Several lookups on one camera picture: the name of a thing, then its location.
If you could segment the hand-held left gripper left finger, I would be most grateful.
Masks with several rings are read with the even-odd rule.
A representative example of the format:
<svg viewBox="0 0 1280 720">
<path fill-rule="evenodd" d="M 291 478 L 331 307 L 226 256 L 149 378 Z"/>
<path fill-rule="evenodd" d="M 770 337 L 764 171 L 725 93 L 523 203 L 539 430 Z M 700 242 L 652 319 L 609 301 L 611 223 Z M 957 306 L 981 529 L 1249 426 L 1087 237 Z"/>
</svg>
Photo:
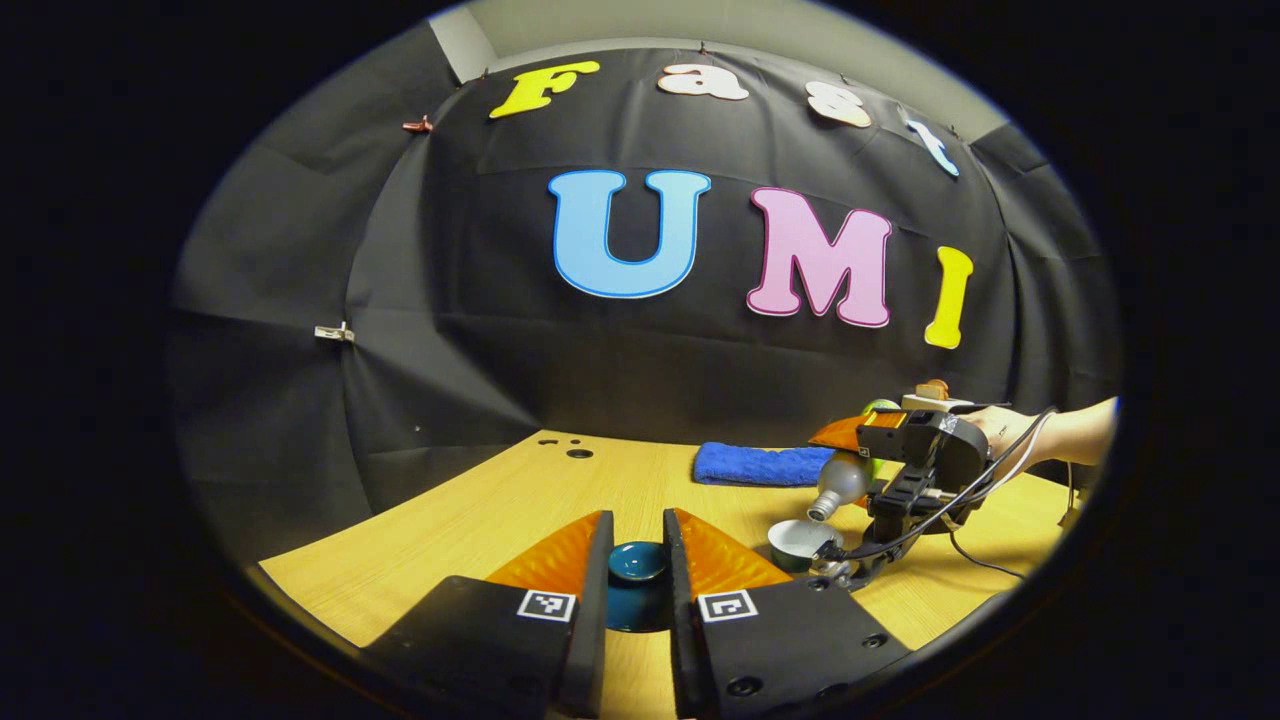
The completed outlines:
<svg viewBox="0 0 1280 720">
<path fill-rule="evenodd" d="M 451 575 L 360 655 L 430 719 L 598 719 L 609 511 L 550 533 L 484 579 Z"/>
</svg>

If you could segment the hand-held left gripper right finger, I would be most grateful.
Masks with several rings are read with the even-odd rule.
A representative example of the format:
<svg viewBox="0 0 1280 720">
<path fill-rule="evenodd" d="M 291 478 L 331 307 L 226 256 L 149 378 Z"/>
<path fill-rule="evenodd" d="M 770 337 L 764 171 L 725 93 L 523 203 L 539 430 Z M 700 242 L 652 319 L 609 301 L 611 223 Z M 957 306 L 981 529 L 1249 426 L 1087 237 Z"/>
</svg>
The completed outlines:
<svg viewBox="0 0 1280 720">
<path fill-rule="evenodd" d="M 791 577 L 682 509 L 664 511 L 663 532 L 681 719 L 803 719 L 910 653 L 826 577 Z"/>
</svg>

